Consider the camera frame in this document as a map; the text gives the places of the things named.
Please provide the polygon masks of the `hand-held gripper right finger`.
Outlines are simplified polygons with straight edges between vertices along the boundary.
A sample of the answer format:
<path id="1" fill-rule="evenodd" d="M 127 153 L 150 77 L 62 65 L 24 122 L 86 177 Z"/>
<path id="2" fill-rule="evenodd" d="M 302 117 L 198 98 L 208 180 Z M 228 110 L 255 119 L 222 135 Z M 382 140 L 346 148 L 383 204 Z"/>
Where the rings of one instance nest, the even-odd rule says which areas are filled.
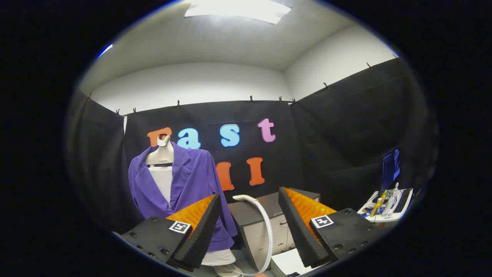
<path id="1" fill-rule="evenodd" d="M 346 260 L 389 233 L 351 208 L 335 211 L 293 189 L 278 189 L 278 204 L 305 267 Z"/>

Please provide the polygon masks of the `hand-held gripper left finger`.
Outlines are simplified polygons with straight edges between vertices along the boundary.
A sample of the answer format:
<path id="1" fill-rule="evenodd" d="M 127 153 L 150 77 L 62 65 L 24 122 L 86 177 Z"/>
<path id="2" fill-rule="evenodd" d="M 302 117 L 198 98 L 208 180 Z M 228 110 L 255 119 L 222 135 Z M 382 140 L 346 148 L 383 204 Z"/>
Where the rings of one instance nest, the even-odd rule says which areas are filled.
<path id="1" fill-rule="evenodd" d="M 170 216 L 144 220 L 121 234 L 121 242 L 161 266 L 192 272 L 201 266 L 220 212 L 220 196 L 213 194 Z"/>

